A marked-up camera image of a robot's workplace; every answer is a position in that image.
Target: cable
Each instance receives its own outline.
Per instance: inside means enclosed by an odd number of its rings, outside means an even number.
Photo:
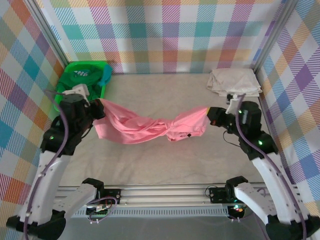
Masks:
[[[214,226],[214,227],[219,227],[219,226],[221,226],[221,225],[224,225],[224,224],[230,222],[230,219],[229,219],[229,218],[228,218],[228,220],[226,220],[226,221],[221,221],[221,222],[219,222],[219,223],[207,222],[207,221],[201,220],[201,218],[200,218],[200,219],[199,219],[199,218],[194,218],[193,220],[196,221],[196,222],[200,222],[200,223],[202,223],[202,224],[204,224],[204,225]]]
[[[60,111],[60,117],[61,117],[61,120],[62,120],[63,126],[64,126],[64,136],[63,136],[63,141],[62,141],[60,148],[58,149],[58,151],[56,151],[53,158],[50,160],[50,162],[47,164],[47,166],[43,169],[43,171],[39,174],[38,179],[35,181],[34,187],[31,191],[28,205],[26,207],[26,214],[25,214],[24,223],[23,223],[23,234],[24,234],[24,237],[26,240],[29,240],[28,221],[29,221],[29,216],[32,214],[31,208],[32,208],[32,203],[34,201],[37,189],[40,185],[42,178],[46,175],[48,169],[52,166],[52,164],[56,161],[56,159],[58,158],[58,156],[60,155],[60,153],[64,149],[64,147],[67,143],[67,140],[68,140],[68,136],[69,136],[69,126],[68,126],[68,122],[67,122],[67,117],[64,114],[63,110],[61,109],[61,107],[59,106],[59,104],[56,103],[56,101],[51,97],[51,95],[49,93],[52,93],[52,91],[44,90],[44,94],[49,98],[49,100],[53,103],[53,105],[55,105],[57,107],[57,109]]]
[[[61,95],[61,96],[66,95],[66,94],[63,93],[63,92],[51,91],[51,90],[48,90],[48,89],[46,89],[46,90],[44,90],[44,91],[47,92],[47,93],[52,93],[52,94],[54,94],[54,95]]]
[[[96,221],[93,221],[92,219],[91,219],[91,216],[94,214],[94,213],[96,213],[96,212],[92,212],[92,213],[90,213],[90,215],[89,215],[89,220],[90,220],[90,222],[91,223],[99,223],[99,222],[101,222],[101,221],[103,221],[104,219],[106,219],[114,210],[115,210],[115,208],[116,208],[116,206],[117,206],[117,204],[118,204],[118,200],[115,198],[115,197],[113,197],[113,196],[105,196],[105,197],[102,197],[102,198],[99,198],[99,199],[94,199],[94,200],[92,200],[92,201],[90,201],[90,202],[88,202],[88,204],[93,204],[93,203],[96,203],[96,202],[100,202],[100,201],[102,201],[102,200],[105,200],[105,199],[112,199],[112,200],[114,200],[114,207],[110,210],[110,212],[106,215],[106,216],[104,216],[103,218],[101,218],[100,220],[96,220]]]
[[[275,171],[279,174],[279,177],[280,179],[282,180],[283,184],[284,184],[284,187],[287,191],[287,193],[289,194],[294,206],[296,207],[296,210],[298,212],[298,215],[299,215],[299,218],[300,218],[300,221],[301,221],[301,224],[302,224],[302,239],[303,240],[306,240],[307,239],[307,227],[306,227],[306,222],[305,222],[305,219],[304,219],[304,216],[302,215],[301,213],[301,209],[299,207],[299,204],[293,194],[293,192],[291,191],[290,189],[290,186],[288,185],[285,177],[281,174],[281,171],[280,169],[277,167],[277,165],[271,160],[271,158],[265,153],[263,152],[260,148],[258,148],[257,146],[253,145],[246,137],[245,135],[243,134],[242,130],[241,130],[241,127],[240,127],[240,123],[239,123],[239,110],[240,110],[240,107],[241,107],[241,104],[245,98],[245,95],[246,94],[243,94],[243,95],[239,95],[239,103],[238,103],[238,106],[236,108],[236,112],[235,112],[235,124],[236,124],[236,128],[239,132],[239,135],[241,136],[241,138],[250,146],[252,147],[253,149],[255,149],[256,151],[258,151],[260,154],[263,155],[263,157],[268,161],[268,163],[275,169]]]
[[[260,187],[260,188],[257,190],[257,192],[260,192],[261,190],[263,190],[263,197],[265,198],[265,197],[266,197],[266,189],[265,189],[264,187]],[[261,226],[261,223],[259,222],[256,214],[254,214],[254,219],[255,219],[255,221],[258,223],[259,228],[260,228],[261,232],[263,233],[264,238],[265,238],[266,240],[268,240],[269,237],[266,235],[265,230],[264,230],[263,226]]]
[[[110,201],[110,202],[111,202],[110,206],[107,206],[108,205],[108,200],[105,200],[105,208],[103,210],[100,210],[100,211],[94,211],[92,214],[107,214],[108,213],[108,209],[110,209],[113,206],[112,201]]]
[[[83,135],[83,136],[81,137],[81,139],[83,139],[84,137],[86,137],[86,136],[89,134],[89,132],[90,132],[90,130],[92,129],[92,127],[93,127],[93,125],[90,126],[89,130],[86,132],[85,135]]]
[[[243,221],[240,221],[240,218],[239,218],[239,217],[234,217],[234,216],[231,216],[231,215],[230,215],[229,217],[232,218],[232,219],[231,219],[231,222],[232,222],[232,223],[233,223],[235,220],[237,220],[237,222],[240,223],[240,224],[242,224],[248,231],[250,231],[250,232],[253,233],[254,235],[258,236],[258,234],[257,234],[254,230],[252,230],[252,228],[248,227]]]
[[[217,188],[216,185],[209,185],[209,186],[207,186],[206,189],[204,190],[204,195],[205,195],[207,198],[210,198],[210,196],[207,195],[207,190],[208,190],[208,188],[210,188],[210,187],[215,187],[215,188]]]
[[[224,132],[223,132],[223,134],[222,134],[223,140],[224,140],[226,143],[228,143],[228,144],[231,144],[231,145],[233,145],[233,146],[236,146],[236,147],[240,148],[239,145],[234,144],[234,143],[232,143],[232,142],[229,142],[229,141],[227,141],[227,140],[225,139],[225,134],[226,134],[227,132],[228,132],[228,131],[224,131]]]

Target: plaid fabric backdrop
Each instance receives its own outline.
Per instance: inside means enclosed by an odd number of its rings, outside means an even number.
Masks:
[[[0,239],[14,240],[6,221],[27,198],[54,116],[43,90],[54,89],[63,68],[23,0],[0,5]]]
[[[258,78],[287,173],[320,215],[320,1],[300,0]]]
[[[38,0],[71,61],[114,73],[248,68],[285,0]]]

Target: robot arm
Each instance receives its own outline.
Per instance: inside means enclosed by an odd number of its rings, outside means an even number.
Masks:
[[[293,203],[286,185],[289,186],[291,193],[294,192],[293,186],[281,163],[277,146],[269,134],[261,131],[262,113],[258,104],[251,101],[242,103],[238,111],[239,126],[249,142],[266,153],[274,165],[240,136],[236,126],[236,116],[232,114],[235,112],[235,108],[230,107],[230,109],[231,111],[226,111],[224,108],[211,107],[207,116],[211,125],[223,127],[229,134],[235,134],[239,137],[241,149],[261,174],[273,202],[269,202],[256,192],[244,177],[235,177],[226,182],[225,190],[228,198],[240,200],[252,209],[266,225],[266,231],[271,240],[302,239],[303,228],[300,214],[305,220],[307,237],[311,236],[319,229],[320,218],[310,216],[309,211],[302,201],[297,199],[296,195],[293,197],[298,206]]]
[[[28,214],[28,234],[44,240],[58,239],[65,228],[66,221],[76,211],[91,200],[105,197],[104,183],[88,178],[63,201],[54,203],[59,182],[83,134],[92,127],[95,119],[105,116],[101,102],[98,99],[88,102],[83,94],[71,92],[65,95],[60,107],[66,115],[69,128],[66,145],[42,177],[33,198],[31,212],[27,213],[29,199],[38,180],[37,176],[42,174],[44,168],[53,159],[64,139],[65,129],[60,116],[57,116],[50,129],[43,135],[39,166],[29,195],[18,215],[10,217],[6,223],[7,227],[23,232]]]

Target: metal frame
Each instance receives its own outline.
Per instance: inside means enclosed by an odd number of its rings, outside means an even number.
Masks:
[[[38,24],[41,32],[43,33],[45,39],[49,43],[53,52],[59,59],[60,63],[63,65],[62,67],[65,68],[69,64],[69,60],[66,57],[63,49],[61,48],[54,32],[52,31],[50,25],[48,24],[36,0],[24,0],[24,3],[29,9],[34,20]]]
[[[276,21],[274,28],[270,36],[268,37],[255,65],[253,68],[253,72],[257,74],[265,63],[267,56],[269,55],[271,49],[274,47],[276,41],[278,40],[279,35],[281,34],[285,24],[287,23],[289,17],[294,11],[296,5],[299,0],[287,0],[285,5],[283,6],[283,10],[280,13],[280,17]]]
[[[224,183],[202,184],[148,184],[148,185],[105,185],[105,189],[121,189],[120,203],[117,208],[145,208],[145,207],[204,207],[204,206],[234,206],[234,204],[210,203],[205,196],[205,189],[215,185],[224,188]],[[265,188],[266,199],[272,201],[264,183],[251,183],[255,190]],[[59,186],[54,202],[60,202],[79,186]],[[299,196],[297,186],[294,192]]]

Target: teal cloth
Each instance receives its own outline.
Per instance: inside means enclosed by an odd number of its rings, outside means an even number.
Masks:
[[[107,85],[110,82],[111,79],[111,73],[112,73],[112,67],[110,65],[105,65],[103,68],[103,75],[101,80],[98,82],[99,86]]]
[[[100,98],[102,87],[98,82],[102,79],[103,71],[97,67],[91,66],[88,69],[79,69],[79,72],[87,73],[86,76],[77,72],[64,72],[56,86],[57,90],[71,90],[78,84],[85,84],[90,95],[87,97],[89,101]]]

